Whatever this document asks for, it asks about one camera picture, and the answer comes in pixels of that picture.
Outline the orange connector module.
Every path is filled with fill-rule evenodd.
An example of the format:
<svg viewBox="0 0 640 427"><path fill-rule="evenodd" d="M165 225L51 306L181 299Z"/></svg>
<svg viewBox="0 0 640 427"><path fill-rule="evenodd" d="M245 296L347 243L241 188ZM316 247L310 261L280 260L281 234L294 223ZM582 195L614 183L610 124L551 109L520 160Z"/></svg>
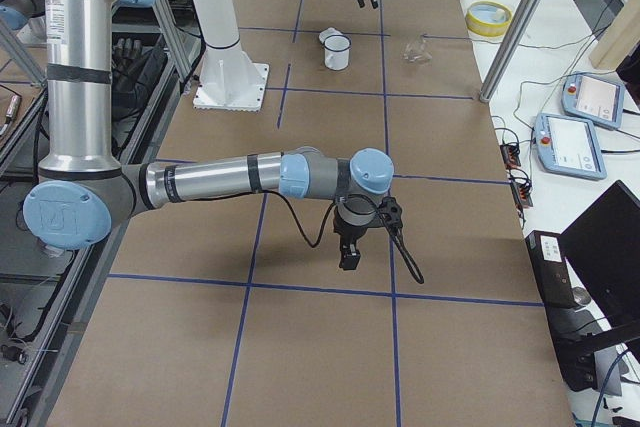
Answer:
<svg viewBox="0 0 640 427"><path fill-rule="evenodd" d="M528 209L533 206L531 198L532 184L530 180L524 178L512 178L510 187L518 209Z"/></svg>
<svg viewBox="0 0 640 427"><path fill-rule="evenodd" d="M521 166L520 146L518 143L503 143L500 145L500 152L507 169Z"/></svg>

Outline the near blue teach pendant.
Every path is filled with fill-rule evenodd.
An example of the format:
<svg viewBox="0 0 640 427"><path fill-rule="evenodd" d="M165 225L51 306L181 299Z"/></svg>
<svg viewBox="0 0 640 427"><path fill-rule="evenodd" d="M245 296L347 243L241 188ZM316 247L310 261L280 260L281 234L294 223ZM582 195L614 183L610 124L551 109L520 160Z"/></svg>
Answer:
<svg viewBox="0 0 640 427"><path fill-rule="evenodd" d="M540 113L534 123L534 136L538 158L547 172L588 180L607 177L590 120Z"/></svg>

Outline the white eraser block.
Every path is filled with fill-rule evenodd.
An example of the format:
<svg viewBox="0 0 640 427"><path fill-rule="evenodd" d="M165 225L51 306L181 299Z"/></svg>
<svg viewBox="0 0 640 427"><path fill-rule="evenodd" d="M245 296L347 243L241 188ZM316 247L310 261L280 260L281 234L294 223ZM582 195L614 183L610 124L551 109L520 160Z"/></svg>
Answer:
<svg viewBox="0 0 640 427"><path fill-rule="evenodd" d="M495 23L503 23L507 20L508 15L505 13L503 9L496 9L492 14L492 20Z"/></svg>

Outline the yellow tape roll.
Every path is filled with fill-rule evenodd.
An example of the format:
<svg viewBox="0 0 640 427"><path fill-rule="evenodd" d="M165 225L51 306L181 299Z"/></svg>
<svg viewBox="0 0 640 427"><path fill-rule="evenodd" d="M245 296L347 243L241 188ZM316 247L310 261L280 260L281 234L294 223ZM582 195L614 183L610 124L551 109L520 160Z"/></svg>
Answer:
<svg viewBox="0 0 640 427"><path fill-rule="evenodd" d="M503 23L495 23L492 14L496 9L503 9L508 18ZM472 3L466 12L467 28L474 34L484 37L500 37L509 28L513 18L512 11L505 5L494 1L477 1Z"/></svg>

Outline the clear plastic funnel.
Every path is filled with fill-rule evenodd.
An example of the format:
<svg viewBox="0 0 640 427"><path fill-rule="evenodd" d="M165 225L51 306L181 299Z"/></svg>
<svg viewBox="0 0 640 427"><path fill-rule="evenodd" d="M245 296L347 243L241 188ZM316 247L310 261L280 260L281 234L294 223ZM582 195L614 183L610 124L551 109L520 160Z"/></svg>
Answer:
<svg viewBox="0 0 640 427"><path fill-rule="evenodd" d="M404 49L403 59L409 63L429 63L432 60L432 55L428 49L428 38L419 36L410 41Z"/></svg>

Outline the blue teach pendant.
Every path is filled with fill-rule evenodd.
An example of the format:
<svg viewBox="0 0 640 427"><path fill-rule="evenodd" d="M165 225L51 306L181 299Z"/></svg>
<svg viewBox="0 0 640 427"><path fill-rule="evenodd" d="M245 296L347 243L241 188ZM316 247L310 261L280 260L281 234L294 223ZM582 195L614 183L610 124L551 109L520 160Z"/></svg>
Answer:
<svg viewBox="0 0 640 427"><path fill-rule="evenodd" d="M566 78L561 102L566 114L615 130L622 123L624 92L624 87L618 82L577 72Z"/></svg>
<svg viewBox="0 0 640 427"><path fill-rule="evenodd" d="M534 136L538 158L547 172L588 180L607 177L590 120L540 113L534 123Z"/></svg>

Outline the aluminium frame post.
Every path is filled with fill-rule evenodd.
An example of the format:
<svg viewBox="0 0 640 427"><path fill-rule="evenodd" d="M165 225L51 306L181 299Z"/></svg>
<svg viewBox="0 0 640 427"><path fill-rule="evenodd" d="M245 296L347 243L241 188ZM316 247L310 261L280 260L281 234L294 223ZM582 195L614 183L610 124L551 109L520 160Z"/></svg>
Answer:
<svg viewBox="0 0 640 427"><path fill-rule="evenodd" d="M520 0L509 28L493 59L479 92L479 100L489 103L541 0Z"/></svg>

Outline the white enamel cup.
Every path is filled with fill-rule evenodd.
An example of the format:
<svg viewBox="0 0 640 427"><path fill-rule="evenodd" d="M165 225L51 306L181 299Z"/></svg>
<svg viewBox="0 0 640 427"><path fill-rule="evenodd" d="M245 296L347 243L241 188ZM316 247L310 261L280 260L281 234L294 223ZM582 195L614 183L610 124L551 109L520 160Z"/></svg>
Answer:
<svg viewBox="0 0 640 427"><path fill-rule="evenodd" d="M351 40L342 34L324 40L324 64L333 71L342 71L349 65Z"/></svg>

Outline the far blue teach pendant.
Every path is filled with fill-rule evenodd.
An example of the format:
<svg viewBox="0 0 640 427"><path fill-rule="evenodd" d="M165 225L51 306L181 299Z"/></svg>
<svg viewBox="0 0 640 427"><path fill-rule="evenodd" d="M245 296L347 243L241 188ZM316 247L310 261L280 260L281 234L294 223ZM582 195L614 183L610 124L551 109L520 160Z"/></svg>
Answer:
<svg viewBox="0 0 640 427"><path fill-rule="evenodd" d="M577 72L566 78L561 102L566 114L615 130L622 123L624 92L624 87L618 82Z"/></svg>

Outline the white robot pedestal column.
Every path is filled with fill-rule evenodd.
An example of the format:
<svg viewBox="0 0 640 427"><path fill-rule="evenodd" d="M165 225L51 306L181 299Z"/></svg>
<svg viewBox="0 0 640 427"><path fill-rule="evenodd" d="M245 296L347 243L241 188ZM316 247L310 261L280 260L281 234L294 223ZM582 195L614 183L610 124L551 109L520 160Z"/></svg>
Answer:
<svg viewBox="0 0 640 427"><path fill-rule="evenodd" d="M193 0L206 51L194 106L256 112L261 109L269 66L244 51L232 0Z"/></svg>

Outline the black desktop computer box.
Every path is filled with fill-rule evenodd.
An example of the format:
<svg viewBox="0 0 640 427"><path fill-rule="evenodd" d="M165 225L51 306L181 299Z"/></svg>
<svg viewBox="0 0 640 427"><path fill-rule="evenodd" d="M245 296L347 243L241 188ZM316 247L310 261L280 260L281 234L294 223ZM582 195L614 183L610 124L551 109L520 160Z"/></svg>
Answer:
<svg viewBox="0 0 640 427"><path fill-rule="evenodd" d="M620 396L621 367L608 370L624 337L616 327L602 329L585 309L588 294L583 299L576 295L558 234L532 231L526 245L564 381L574 392L593 389Z"/></svg>

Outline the black monitor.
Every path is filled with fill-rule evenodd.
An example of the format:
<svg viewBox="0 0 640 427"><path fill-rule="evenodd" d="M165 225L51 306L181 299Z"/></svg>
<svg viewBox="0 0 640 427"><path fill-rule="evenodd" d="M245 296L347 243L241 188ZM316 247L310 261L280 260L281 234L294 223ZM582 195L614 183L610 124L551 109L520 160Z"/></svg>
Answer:
<svg viewBox="0 0 640 427"><path fill-rule="evenodd" d="M569 264L617 326L639 318L639 199L620 180L560 236Z"/></svg>

